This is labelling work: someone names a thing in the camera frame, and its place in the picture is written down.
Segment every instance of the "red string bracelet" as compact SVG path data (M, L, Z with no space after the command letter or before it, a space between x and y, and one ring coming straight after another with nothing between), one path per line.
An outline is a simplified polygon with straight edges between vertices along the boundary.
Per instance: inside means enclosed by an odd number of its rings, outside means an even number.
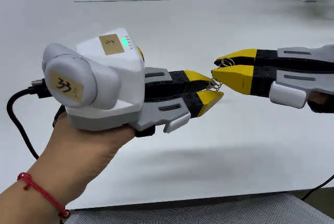
M59 211L58 216L61 219L67 219L71 213L69 210L65 209L65 207L63 207L59 202L57 202L55 200L55 198L53 198L51 196L51 194L49 194L47 191L45 191L43 188L41 188L40 186L38 186L31 178L31 175L28 173L20 173L19 176L17 177L17 180L22 180L24 181L27 185L25 185L23 187L24 190L28 190L28 188L30 186L32 186L37 192L39 192L41 195L43 195L43 197L45 199L47 199L55 208L57 208L57 210Z

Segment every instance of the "white tabletop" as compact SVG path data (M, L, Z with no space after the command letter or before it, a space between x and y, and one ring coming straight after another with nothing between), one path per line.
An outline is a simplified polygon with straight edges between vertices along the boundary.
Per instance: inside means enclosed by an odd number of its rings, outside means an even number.
M334 43L329 2L170 0L74 3L0 0L0 191L34 159L5 112L14 92L41 78L45 46L75 49L83 40L125 27L146 65L209 76L213 61L246 48L320 47ZM171 134L135 139L117 154L70 208L311 188L333 174L333 115L315 114L237 94ZM15 106L40 153L58 108L35 96Z

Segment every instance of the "black wire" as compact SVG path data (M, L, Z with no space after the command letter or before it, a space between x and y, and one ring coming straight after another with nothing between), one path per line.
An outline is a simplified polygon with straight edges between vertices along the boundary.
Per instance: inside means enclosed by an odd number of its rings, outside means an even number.
M20 121L16 118L14 111L13 111L13 105L15 103L15 101L25 95L31 95L35 93L35 89L30 87L28 89L22 90L17 92L16 94L14 94L7 102L7 113L10 117L10 119L13 121L13 123L16 125L17 129L20 131L20 134L22 135L23 140L25 141L29 151L31 152L31 154L35 157L35 159L38 159L39 156L36 153L35 149L33 148L29 137L24 129L24 127L22 126L22 124L20 123Z
M306 200L311 195L311 193L313 193L314 191L318 190L319 188L327 185L333 179L334 179L334 174L327 181L325 181L323 184L320 184L317 187L315 187L315 188L311 189L310 191L308 191L307 194L305 194L304 197L302 198L302 201Z

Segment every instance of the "label sticker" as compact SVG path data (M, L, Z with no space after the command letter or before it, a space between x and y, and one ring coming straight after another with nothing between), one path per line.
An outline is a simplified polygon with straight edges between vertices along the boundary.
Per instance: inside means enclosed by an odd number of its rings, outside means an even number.
M106 55L124 53L124 49L116 34L100 36L100 41Z
M71 100L77 102L82 100L84 86L53 70L50 71L50 86Z

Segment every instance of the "handwritten number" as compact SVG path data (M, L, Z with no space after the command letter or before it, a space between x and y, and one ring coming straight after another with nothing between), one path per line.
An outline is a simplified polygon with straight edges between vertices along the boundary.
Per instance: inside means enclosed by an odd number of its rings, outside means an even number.
M58 89L63 89L65 87L67 87L66 90L63 90L62 92L70 92L72 90L71 84L69 82L66 82L66 84L64 83L63 79L59 79L58 85L56 86Z
M66 85L65 85L65 83L64 83L64 80L63 79L60 79L60 78L58 78L59 79L59 82L58 82L58 86L56 86L58 89L63 89Z
M67 87L68 89L66 89L66 90L63 91L63 92L70 92L70 91L72 90L72 88L71 88L71 84L68 83L68 82L66 82L66 87Z

